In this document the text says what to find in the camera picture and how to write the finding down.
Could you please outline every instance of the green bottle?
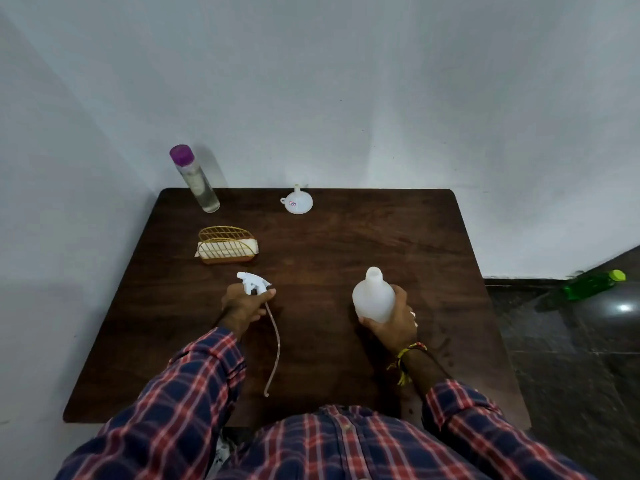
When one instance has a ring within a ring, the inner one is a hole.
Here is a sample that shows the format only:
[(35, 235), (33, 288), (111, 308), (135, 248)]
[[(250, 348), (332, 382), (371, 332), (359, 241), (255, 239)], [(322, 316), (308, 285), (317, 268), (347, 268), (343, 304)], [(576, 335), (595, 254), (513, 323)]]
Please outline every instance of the green bottle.
[(588, 274), (562, 288), (564, 296), (569, 301), (577, 301), (593, 296), (601, 291), (613, 288), (616, 283), (626, 281), (626, 275), (619, 269)]

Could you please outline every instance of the purple cap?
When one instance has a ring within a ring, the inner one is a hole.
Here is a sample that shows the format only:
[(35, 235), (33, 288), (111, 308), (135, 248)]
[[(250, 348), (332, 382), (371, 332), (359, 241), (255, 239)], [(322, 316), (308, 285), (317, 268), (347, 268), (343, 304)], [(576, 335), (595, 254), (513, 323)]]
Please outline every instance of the purple cap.
[(187, 166), (196, 160), (188, 144), (177, 144), (169, 150), (169, 155), (171, 155), (173, 163), (178, 166)]

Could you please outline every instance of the person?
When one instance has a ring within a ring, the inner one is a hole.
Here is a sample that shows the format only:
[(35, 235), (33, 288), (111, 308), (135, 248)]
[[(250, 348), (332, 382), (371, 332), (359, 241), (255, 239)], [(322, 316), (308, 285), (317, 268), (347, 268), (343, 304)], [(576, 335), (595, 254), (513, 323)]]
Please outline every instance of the person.
[[(263, 428), (216, 478), (593, 479), (510, 425), (480, 392), (448, 378), (416, 344), (406, 293), (394, 290), (388, 322), (360, 322), (401, 355), (402, 369), (423, 398), (428, 431), (360, 406), (325, 406)], [(218, 326), (178, 352), (134, 404), (71, 453), (56, 478), (203, 478), (244, 380), (238, 340), (274, 295), (249, 296), (242, 284), (229, 286)]]

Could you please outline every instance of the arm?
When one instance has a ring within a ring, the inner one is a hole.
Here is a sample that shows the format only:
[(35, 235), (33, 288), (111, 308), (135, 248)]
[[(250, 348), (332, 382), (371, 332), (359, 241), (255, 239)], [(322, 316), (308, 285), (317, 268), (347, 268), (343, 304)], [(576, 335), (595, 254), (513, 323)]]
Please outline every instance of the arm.
[(244, 380), (237, 340), (275, 291), (240, 296), (229, 287), (220, 326), (187, 345), (138, 400), (71, 453), (57, 479), (202, 478), (211, 448)]
[[(406, 292), (395, 286), (396, 306), (389, 322), (360, 322), (394, 355), (417, 342)], [(592, 479), (568, 458), (533, 441), (508, 423), (502, 412), (475, 389), (452, 380), (431, 354), (409, 350), (402, 365), (423, 398), (425, 428), (494, 479)]]

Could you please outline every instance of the bracelet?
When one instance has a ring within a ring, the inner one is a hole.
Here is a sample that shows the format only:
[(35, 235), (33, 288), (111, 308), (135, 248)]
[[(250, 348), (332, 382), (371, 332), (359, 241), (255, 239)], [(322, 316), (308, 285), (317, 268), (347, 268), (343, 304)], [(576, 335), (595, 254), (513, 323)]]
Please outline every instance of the bracelet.
[(409, 345), (407, 348), (400, 350), (400, 352), (398, 352), (398, 355), (396, 355), (396, 360), (393, 361), (391, 364), (389, 364), (389, 367), (387, 368), (387, 370), (398, 369), (400, 371), (400, 380), (398, 381), (398, 386), (404, 386), (411, 382), (411, 377), (409, 377), (409, 374), (404, 369), (401, 359), (404, 354), (409, 352), (409, 350), (413, 350), (413, 349), (419, 349), (427, 352), (426, 345), (424, 345), (422, 342), (416, 342), (414, 344)]

